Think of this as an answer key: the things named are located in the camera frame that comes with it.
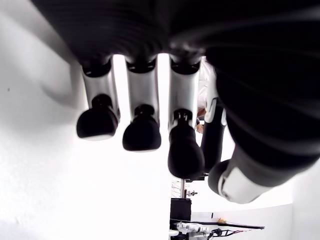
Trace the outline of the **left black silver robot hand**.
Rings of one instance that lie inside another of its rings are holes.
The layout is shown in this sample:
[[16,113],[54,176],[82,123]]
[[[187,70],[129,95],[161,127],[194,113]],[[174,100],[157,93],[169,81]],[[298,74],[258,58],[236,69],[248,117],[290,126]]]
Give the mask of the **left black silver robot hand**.
[[247,204],[320,157],[317,0],[36,0],[85,66],[113,54],[204,55],[235,142],[210,188]]

